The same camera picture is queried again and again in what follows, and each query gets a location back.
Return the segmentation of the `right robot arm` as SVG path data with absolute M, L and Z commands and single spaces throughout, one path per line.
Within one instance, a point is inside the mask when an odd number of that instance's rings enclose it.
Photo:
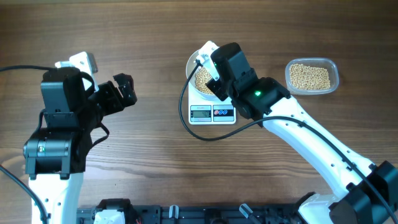
M 326 181 L 331 194 L 310 193 L 298 203 L 305 223 L 384 223 L 396 218 L 397 169 L 375 165 L 317 123 L 288 89 L 259 78 L 240 46 L 209 42 L 202 54 L 215 79 L 209 89 L 239 114 L 259 123 L 295 149 Z

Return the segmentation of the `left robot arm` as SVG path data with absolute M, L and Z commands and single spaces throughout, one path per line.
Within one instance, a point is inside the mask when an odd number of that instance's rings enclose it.
M 93 82 L 74 67 L 44 73 L 41 92 L 45 108 L 39 126 L 26 141 L 25 172 L 32 191 L 32 223 L 75 223 L 89 151 L 107 137 L 92 140 L 91 132 L 109 130 L 102 120 L 137 101 L 132 76 L 120 73 L 113 81 Z

